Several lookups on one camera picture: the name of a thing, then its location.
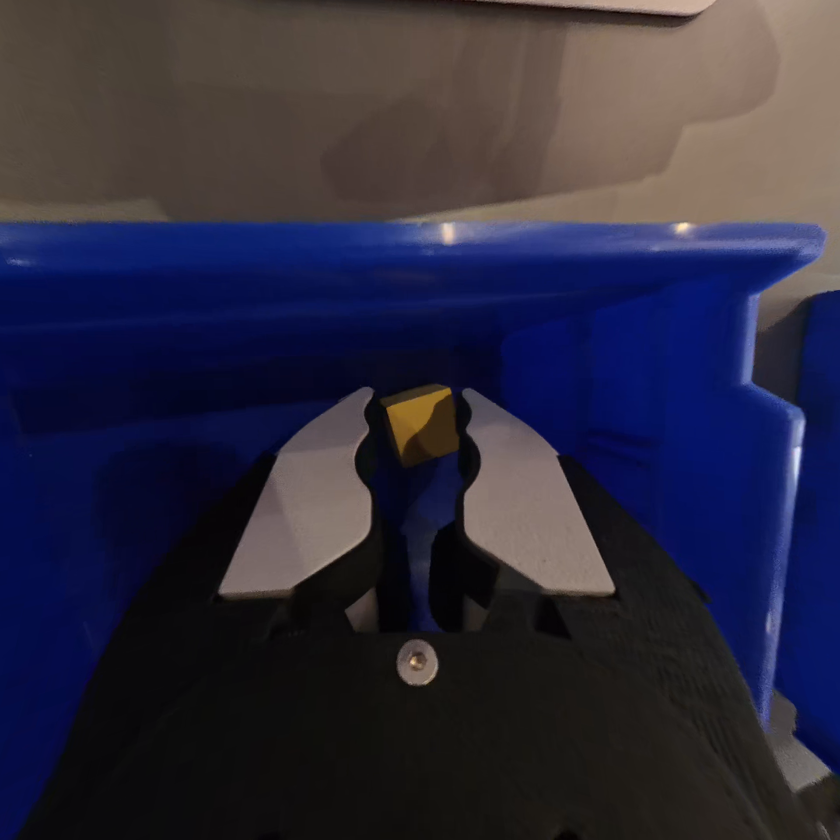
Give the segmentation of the yellow wooden cube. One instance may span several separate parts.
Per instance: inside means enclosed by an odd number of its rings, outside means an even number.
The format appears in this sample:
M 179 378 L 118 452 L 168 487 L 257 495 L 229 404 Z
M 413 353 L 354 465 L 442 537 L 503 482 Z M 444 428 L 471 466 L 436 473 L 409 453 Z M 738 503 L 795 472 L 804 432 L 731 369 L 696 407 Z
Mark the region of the yellow wooden cube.
M 455 396 L 449 386 L 421 385 L 382 397 L 380 405 L 403 468 L 420 466 L 458 451 Z

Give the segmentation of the blue plastic bin with cubes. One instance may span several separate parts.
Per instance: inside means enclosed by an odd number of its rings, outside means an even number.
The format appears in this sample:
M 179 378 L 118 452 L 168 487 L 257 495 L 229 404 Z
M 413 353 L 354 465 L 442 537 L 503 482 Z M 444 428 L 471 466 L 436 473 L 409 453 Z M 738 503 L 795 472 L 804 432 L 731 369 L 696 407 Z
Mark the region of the blue plastic bin with cubes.
M 3 224 L 2 838 L 825 838 L 763 733 L 799 410 L 752 382 L 806 224 Z M 429 608 L 474 389 L 612 598 Z M 405 629 L 217 598 L 277 450 L 371 387 Z

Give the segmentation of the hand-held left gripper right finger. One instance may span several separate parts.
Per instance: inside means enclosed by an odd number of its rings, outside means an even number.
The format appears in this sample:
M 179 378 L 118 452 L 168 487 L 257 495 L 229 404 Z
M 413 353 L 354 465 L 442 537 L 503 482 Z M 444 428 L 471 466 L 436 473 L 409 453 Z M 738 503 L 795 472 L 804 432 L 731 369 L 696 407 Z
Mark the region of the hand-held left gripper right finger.
M 608 599 L 616 585 L 554 447 L 478 391 L 456 406 L 455 515 L 435 535 L 429 608 L 450 633 L 477 630 L 502 596 Z

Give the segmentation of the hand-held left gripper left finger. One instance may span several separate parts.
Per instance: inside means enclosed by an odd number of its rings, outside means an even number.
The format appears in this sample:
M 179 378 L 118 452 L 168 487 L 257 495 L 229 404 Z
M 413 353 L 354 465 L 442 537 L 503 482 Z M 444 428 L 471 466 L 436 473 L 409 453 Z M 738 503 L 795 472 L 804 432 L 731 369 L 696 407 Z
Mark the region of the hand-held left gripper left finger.
M 408 626 L 405 540 L 377 494 L 381 430 L 375 391 L 361 387 L 277 450 L 218 599 L 278 601 L 300 627 L 320 613 L 358 633 Z

